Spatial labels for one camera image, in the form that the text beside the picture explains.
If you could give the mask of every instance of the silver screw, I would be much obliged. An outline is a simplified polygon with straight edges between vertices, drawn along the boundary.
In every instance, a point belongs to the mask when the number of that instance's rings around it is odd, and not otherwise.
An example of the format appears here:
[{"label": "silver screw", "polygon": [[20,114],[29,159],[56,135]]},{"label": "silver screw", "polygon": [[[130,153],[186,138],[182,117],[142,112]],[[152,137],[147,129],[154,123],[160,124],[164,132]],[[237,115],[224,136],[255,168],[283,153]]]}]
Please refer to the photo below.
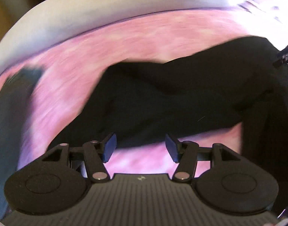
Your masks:
[{"label": "silver screw", "polygon": [[174,176],[179,180],[185,180],[185,179],[190,178],[190,174],[187,172],[177,172],[175,173]]},{"label": "silver screw", "polygon": [[97,180],[103,180],[107,178],[107,174],[105,172],[95,172],[93,174],[93,178]]}]

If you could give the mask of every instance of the ribbed gray panel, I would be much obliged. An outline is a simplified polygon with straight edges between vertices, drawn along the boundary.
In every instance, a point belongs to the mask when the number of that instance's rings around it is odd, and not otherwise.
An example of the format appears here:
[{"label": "ribbed gray panel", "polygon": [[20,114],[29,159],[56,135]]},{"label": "ribbed gray panel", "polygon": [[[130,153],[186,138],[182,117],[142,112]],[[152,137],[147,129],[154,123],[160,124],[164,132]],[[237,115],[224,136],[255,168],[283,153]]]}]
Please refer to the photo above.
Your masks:
[{"label": "ribbed gray panel", "polygon": [[48,216],[17,211],[5,226],[262,226],[277,223],[269,212],[238,217],[203,204],[188,184],[172,182],[167,174],[116,174],[111,182],[95,184],[74,207]]}]

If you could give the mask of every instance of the dark fabric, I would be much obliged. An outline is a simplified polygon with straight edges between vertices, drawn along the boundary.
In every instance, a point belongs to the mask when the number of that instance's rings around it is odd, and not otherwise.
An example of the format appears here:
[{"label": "dark fabric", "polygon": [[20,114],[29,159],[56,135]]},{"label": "dark fabric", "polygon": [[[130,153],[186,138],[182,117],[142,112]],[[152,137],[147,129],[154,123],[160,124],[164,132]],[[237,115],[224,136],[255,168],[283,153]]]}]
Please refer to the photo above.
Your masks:
[{"label": "dark fabric", "polygon": [[0,219],[7,210],[4,184],[17,169],[23,125],[39,69],[22,69],[0,91]]},{"label": "dark fabric", "polygon": [[184,137],[242,120],[242,155],[288,181],[287,89],[272,66],[277,52],[265,38],[244,37],[165,64],[113,65],[49,149],[110,132],[118,147],[138,146],[166,132]]}]

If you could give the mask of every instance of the pink surface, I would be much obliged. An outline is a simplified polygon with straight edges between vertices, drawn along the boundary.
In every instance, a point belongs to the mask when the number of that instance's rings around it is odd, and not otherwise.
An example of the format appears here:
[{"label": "pink surface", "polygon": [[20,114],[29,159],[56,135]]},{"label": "pink surface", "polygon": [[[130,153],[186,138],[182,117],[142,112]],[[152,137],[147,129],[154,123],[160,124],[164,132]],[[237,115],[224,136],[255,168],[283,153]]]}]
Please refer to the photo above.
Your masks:
[{"label": "pink surface", "polygon": [[[166,62],[237,37],[258,34],[250,31],[253,24],[256,30],[253,16],[242,10],[186,10],[137,17],[89,31],[12,67],[0,77],[0,88],[7,76],[23,66],[45,69],[33,92],[32,115],[25,126],[18,167],[45,152],[57,133],[82,110],[109,65],[127,58]],[[200,134],[190,140],[207,147],[223,143],[239,152],[240,129],[238,124],[230,130]],[[207,164],[202,163],[197,175],[207,169]],[[160,143],[117,150],[106,167],[110,174],[172,175],[176,164],[164,143]]]}]

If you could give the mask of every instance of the pink bed sheet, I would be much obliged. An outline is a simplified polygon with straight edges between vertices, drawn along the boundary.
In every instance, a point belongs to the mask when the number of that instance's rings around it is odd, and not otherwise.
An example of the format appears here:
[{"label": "pink bed sheet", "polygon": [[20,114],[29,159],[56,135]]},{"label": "pink bed sheet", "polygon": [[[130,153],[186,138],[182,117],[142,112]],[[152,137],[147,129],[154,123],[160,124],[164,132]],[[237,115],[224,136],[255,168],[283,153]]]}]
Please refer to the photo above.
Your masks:
[{"label": "pink bed sheet", "polygon": [[[280,37],[279,23],[274,19],[270,23],[268,37]],[[24,128],[18,169],[42,155],[57,133],[80,113],[109,65],[125,59],[166,62],[237,37],[250,34],[266,36],[268,32],[262,16],[240,9],[172,11],[86,32],[21,62],[0,77],[0,88],[9,75],[23,66],[42,67],[45,73],[32,95],[31,115]],[[223,143],[240,152],[240,131],[241,124],[238,124],[228,130],[202,133],[187,139],[205,147]],[[116,150],[106,164],[110,175],[172,175],[176,166],[164,143]],[[208,162],[200,162],[196,175],[208,166]]]}]

